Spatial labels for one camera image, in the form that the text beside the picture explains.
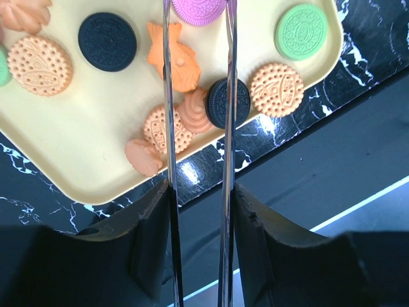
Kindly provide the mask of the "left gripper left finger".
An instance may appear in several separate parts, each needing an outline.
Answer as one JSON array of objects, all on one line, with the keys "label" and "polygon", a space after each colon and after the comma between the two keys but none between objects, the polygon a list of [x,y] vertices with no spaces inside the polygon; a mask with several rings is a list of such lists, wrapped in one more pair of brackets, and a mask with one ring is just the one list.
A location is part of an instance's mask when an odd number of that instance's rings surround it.
[{"label": "left gripper left finger", "polygon": [[169,231],[170,188],[77,235],[46,226],[1,228],[2,306],[155,306]]}]

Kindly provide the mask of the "pink sandwich cookie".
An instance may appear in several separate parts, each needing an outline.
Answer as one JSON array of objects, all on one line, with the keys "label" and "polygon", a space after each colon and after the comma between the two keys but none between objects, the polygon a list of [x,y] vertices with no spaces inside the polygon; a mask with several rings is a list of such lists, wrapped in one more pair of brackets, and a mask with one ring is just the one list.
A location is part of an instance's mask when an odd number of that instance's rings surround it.
[{"label": "pink sandwich cookie", "polygon": [[173,8],[184,22],[192,26],[206,26],[224,12],[226,0],[172,0]]}]

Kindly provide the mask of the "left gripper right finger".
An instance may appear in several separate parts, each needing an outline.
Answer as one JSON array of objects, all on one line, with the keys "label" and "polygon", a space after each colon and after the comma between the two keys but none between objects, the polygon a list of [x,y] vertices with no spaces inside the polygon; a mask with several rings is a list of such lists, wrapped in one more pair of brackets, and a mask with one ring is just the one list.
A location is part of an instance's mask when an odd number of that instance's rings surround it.
[{"label": "left gripper right finger", "polygon": [[408,233],[311,232],[235,185],[246,306],[407,306]]}]

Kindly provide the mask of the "orange fish cookie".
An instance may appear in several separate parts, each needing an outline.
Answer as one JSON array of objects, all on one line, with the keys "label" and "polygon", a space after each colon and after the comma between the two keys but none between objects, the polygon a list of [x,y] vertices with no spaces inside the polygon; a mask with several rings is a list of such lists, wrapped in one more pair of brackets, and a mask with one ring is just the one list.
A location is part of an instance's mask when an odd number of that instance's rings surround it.
[{"label": "orange fish cookie", "polygon": [[[147,61],[157,69],[160,78],[164,79],[163,27],[149,22],[147,23],[147,29],[151,39]],[[173,89],[186,93],[198,87],[201,69],[195,59],[196,53],[190,47],[178,41],[181,29],[181,23],[169,25],[171,77]]]}]

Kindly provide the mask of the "metal serving tongs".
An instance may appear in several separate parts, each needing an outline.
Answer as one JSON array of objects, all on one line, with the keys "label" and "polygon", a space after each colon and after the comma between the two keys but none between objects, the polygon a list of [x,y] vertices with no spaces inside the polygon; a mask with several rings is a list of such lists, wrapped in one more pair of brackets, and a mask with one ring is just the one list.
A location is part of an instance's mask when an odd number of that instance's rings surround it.
[{"label": "metal serving tongs", "polygon": [[[182,266],[179,232],[178,190],[176,184],[176,151],[174,145],[174,107],[169,47],[169,20],[171,2],[163,2],[163,76],[166,114],[167,170],[170,190],[170,229],[173,261],[174,305],[183,306]],[[235,132],[238,98],[237,64],[237,2],[228,1],[226,10],[228,35],[228,84],[226,104],[226,129],[223,167],[223,212],[220,235],[220,262],[218,305],[233,305],[233,209],[232,194],[235,184]]]}]

